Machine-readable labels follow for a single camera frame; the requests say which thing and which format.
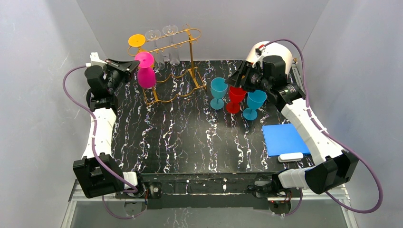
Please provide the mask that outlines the light blue wine glass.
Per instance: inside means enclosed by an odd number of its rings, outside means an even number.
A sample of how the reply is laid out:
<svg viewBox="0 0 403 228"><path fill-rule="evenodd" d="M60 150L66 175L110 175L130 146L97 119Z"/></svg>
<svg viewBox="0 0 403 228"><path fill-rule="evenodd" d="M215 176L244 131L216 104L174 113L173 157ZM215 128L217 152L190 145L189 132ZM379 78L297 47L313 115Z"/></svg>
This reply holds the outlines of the light blue wine glass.
<svg viewBox="0 0 403 228"><path fill-rule="evenodd" d="M211 94L213 99L210 105L215 110L220 110L224 107L223 97L226 95L228 84L225 83L225 78L217 77L211 81Z"/></svg>

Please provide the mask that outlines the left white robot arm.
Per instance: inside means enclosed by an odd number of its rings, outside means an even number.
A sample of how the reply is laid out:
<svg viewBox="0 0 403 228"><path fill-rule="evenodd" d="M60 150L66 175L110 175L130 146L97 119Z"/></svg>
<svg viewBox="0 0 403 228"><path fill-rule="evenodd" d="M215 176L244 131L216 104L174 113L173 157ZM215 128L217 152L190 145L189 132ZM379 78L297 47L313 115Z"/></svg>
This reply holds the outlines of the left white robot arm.
<svg viewBox="0 0 403 228"><path fill-rule="evenodd" d="M106 194L138 192L139 174L123 172L112 156L112 134L117 115L116 89L128 83L140 62L93 60L84 68L90 89L82 107L91 116L88 142L82 158L73 162L73 172L87 198Z"/></svg>

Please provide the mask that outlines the red wine glass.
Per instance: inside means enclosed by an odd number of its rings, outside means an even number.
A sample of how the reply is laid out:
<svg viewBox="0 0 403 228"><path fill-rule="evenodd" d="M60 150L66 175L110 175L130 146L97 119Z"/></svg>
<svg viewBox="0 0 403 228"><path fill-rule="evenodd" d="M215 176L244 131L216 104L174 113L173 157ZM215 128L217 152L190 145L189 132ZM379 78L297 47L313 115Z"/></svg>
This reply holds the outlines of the red wine glass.
<svg viewBox="0 0 403 228"><path fill-rule="evenodd" d="M242 88L230 86L229 99L226 104L226 110L231 114L236 114L240 111L240 102L245 98L247 92Z"/></svg>

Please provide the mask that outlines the teal blue wine glass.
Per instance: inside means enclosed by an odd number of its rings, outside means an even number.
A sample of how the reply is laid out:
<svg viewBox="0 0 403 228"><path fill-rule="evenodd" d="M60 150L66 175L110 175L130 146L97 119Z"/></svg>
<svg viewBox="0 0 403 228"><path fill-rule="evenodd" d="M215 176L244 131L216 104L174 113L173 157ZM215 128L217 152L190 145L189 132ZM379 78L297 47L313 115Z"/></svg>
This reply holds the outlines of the teal blue wine glass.
<svg viewBox="0 0 403 228"><path fill-rule="evenodd" d="M261 90L255 90L254 92L248 92L247 106L243 111L243 117L247 120L253 121L257 118L257 110L263 106L267 99L267 94Z"/></svg>

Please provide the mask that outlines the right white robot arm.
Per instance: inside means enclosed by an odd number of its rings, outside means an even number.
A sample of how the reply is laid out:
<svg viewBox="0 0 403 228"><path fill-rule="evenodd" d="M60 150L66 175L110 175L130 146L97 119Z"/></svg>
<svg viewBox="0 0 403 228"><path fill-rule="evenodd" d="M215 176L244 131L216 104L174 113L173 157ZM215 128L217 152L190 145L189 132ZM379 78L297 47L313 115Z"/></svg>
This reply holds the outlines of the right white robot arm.
<svg viewBox="0 0 403 228"><path fill-rule="evenodd" d="M279 112L295 127L309 149L314 166L286 169L272 175L273 192L286 189L311 189L322 194L349 182L358 158L340 144L326 137L319 122L306 106L306 95L296 83L287 80L289 67L280 56L266 56L255 64L243 60L225 83L247 92L261 91Z"/></svg>

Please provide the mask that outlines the magenta wine glass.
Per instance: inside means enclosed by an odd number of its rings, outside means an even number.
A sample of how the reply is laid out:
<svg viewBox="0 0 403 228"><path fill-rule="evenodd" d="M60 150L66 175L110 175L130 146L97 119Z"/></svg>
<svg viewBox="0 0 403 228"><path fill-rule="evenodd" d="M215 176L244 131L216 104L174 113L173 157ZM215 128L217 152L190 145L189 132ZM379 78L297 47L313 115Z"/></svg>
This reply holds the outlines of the magenta wine glass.
<svg viewBox="0 0 403 228"><path fill-rule="evenodd" d="M154 66L154 57L148 52L140 52L135 58L139 61L139 69L137 73L138 84L142 88L152 88L156 84Z"/></svg>

